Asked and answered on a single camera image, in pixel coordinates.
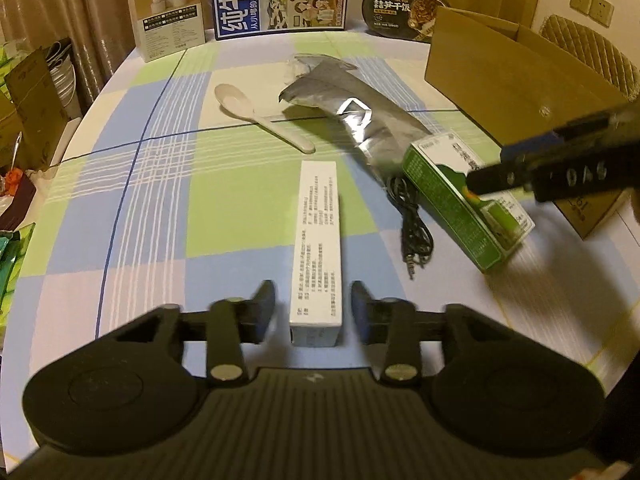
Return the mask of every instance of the white box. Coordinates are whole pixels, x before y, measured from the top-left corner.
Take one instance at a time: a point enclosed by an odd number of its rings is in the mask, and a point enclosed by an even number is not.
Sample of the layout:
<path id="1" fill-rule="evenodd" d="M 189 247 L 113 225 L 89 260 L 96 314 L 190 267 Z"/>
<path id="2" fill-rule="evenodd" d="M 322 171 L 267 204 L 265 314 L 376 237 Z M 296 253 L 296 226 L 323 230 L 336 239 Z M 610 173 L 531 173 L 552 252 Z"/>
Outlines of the white box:
<path id="1" fill-rule="evenodd" d="M 140 56 L 151 61 L 205 42 L 201 0 L 128 0 Z"/>
<path id="2" fill-rule="evenodd" d="M 342 326 L 335 162 L 304 160 L 300 167 L 289 324 L 293 344 L 312 347 L 334 346 Z"/>

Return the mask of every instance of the table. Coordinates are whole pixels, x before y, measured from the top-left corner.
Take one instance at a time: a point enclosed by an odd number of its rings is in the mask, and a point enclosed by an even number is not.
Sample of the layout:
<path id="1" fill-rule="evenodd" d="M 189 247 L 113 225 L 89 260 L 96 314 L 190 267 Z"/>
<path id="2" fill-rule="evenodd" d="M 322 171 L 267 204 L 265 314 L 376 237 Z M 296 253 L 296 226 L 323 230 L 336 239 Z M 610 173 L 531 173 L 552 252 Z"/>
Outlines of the table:
<path id="1" fill-rule="evenodd" d="M 277 95 L 296 52 L 343 57 L 359 76 L 434 132 L 453 129 L 489 162 L 498 147 L 423 80 L 429 46 L 362 32 L 304 32 L 222 42 L 145 64 L 133 51 L 80 124 L 43 205 L 22 268 L 0 383 L 8 468 L 36 444 L 22 416 L 28 378 L 49 362 L 162 303 L 187 311 L 249 297 L 273 280 L 267 342 L 245 345 L 251 368 L 379 367 L 353 329 L 349 285 L 422 310 L 463 303 L 587 365 L 610 390 L 640 348 L 640 228 L 628 206 L 581 241 L 553 205 L 522 196 L 536 228 L 498 272 L 482 275 L 424 215 L 433 261 L 411 282 L 401 218 L 354 162 L 348 139 L 311 108 Z M 305 156 L 222 112 L 215 85 L 241 88 L 258 113 L 313 137 Z M 341 195 L 344 329 L 340 346 L 293 348 L 287 327 L 298 174 L 304 158 L 335 160 Z M 423 344 L 424 372 L 442 366 Z M 184 365 L 204 374 L 203 344 Z"/>

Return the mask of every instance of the plastic bag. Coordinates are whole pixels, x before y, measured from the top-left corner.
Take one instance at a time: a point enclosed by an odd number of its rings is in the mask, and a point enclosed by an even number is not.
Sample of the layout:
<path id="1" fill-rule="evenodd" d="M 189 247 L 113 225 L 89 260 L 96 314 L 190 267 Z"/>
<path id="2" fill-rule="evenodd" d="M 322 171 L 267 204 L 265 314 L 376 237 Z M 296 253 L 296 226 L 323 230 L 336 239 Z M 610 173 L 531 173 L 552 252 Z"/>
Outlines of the plastic bag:
<path id="1" fill-rule="evenodd" d="M 362 15 L 369 30 L 380 36 L 431 43 L 439 7 L 449 4 L 446 0 L 363 0 Z"/>
<path id="2" fill-rule="evenodd" d="M 383 185 L 401 171 L 409 145 L 432 135 L 418 119 L 344 69 L 353 65 L 330 56 L 299 55 L 296 61 L 308 72 L 298 70 L 302 75 L 280 93 L 280 100 L 317 107 L 340 119 Z"/>

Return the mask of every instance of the green product box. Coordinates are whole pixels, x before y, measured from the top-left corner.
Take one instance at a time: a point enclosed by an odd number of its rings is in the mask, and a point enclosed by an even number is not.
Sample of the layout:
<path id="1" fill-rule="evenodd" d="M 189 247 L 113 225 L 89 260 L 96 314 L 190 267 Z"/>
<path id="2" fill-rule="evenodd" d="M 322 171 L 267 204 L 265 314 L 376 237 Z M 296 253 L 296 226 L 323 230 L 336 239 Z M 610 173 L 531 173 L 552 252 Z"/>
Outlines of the green product box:
<path id="1" fill-rule="evenodd" d="M 425 137 L 406 152 L 402 168 L 482 272 L 503 262 L 534 223 L 511 193 L 479 197 L 466 174 L 482 160 L 455 134 Z"/>

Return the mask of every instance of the number label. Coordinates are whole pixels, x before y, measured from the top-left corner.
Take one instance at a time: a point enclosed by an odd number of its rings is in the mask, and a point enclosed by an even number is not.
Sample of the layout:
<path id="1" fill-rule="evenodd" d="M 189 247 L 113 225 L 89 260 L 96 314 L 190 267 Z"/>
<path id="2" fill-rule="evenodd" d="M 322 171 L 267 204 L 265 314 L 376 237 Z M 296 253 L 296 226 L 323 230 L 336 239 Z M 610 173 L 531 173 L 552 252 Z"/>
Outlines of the number label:
<path id="1" fill-rule="evenodd" d="M 596 177 L 598 180 L 604 180 L 607 177 L 607 168 L 605 167 L 604 160 L 601 160 L 596 165 Z M 593 172 L 590 170 L 588 166 L 582 168 L 582 183 L 586 184 L 587 182 L 593 181 Z M 566 182 L 569 187 L 573 187 L 578 183 L 578 172 L 574 170 L 574 168 L 569 168 L 566 170 Z"/>

